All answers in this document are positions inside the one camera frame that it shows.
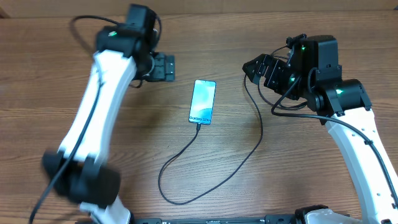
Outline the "Samsung Galaxy smartphone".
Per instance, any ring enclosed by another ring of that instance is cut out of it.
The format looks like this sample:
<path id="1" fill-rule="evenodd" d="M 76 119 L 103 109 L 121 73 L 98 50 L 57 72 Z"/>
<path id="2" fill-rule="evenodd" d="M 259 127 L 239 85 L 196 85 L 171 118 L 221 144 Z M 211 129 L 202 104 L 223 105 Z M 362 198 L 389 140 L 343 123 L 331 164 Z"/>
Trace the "Samsung Galaxy smartphone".
<path id="1" fill-rule="evenodd" d="M 216 82 L 196 80 L 188 120 L 191 123 L 210 125 L 216 93 Z"/>

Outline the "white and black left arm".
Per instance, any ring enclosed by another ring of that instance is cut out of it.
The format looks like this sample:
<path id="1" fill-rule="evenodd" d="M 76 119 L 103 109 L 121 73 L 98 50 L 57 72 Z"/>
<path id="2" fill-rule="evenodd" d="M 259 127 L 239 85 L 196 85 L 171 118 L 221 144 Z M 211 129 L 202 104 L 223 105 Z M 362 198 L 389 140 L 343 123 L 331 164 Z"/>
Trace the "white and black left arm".
<path id="1" fill-rule="evenodd" d="M 85 94 L 57 152 L 42 165 L 52 190 L 77 203 L 93 223 L 133 223 L 119 198 L 121 176 L 106 163 L 112 131 L 126 90 L 134 80 L 171 82 L 175 58 L 156 52 L 162 25 L 149 7 L 133 4 L 123 23 L 110 21 L 96 35 Z"/>

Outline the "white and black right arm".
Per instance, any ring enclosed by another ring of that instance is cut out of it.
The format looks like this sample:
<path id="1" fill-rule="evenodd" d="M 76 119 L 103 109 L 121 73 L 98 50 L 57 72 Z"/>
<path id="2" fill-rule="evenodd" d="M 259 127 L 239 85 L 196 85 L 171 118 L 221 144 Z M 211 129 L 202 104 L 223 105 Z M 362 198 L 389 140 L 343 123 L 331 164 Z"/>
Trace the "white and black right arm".
<path id="1" fill-rule="evenodd" d="M 336 142 L 361 206 L 362 223 L 397 222 L 397 174 L 377 131 L 371 100 L 359 80 L 342 78 L 332 35 L 288 37 L 286 60 L 261 54 L 243 65 L 257 86 L 305 99 L 310 117 Z"/>

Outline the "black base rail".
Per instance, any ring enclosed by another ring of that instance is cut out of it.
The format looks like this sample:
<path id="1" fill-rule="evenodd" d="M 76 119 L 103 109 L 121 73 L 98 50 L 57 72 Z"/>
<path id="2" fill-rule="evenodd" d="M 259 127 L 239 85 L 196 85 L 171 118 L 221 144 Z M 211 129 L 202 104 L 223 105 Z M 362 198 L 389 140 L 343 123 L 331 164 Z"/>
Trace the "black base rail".
<path id="1" fill-rule="evenodd" d="M 294 215 L 266 215 L 264 217 L 241 218 L 191 218 L 162 220 L 160 218 L 136 218 L 132 224 L 297 224 L 301 223 Z"/>

